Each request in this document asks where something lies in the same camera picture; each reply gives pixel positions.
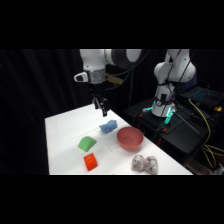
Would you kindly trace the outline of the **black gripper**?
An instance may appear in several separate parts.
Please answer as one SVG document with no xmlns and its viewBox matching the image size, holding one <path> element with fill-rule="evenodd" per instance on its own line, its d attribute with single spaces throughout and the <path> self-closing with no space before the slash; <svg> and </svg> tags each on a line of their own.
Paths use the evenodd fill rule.
<svg viewBox="0 0 224 224">
<path fill-rule="evenodd" d="M 95 109 L 101 109 L 103 116 L 107 116 L 107 112 L 109 110 L 109 100 L 106 98 L 101 99 L 101 103 L 97 97 L 105 96 L 105 85 L 103 83 L 98 84 L 89 84 L 90 94 L 93 96 L 92 103 L 95 106 Z"/>
</svg>

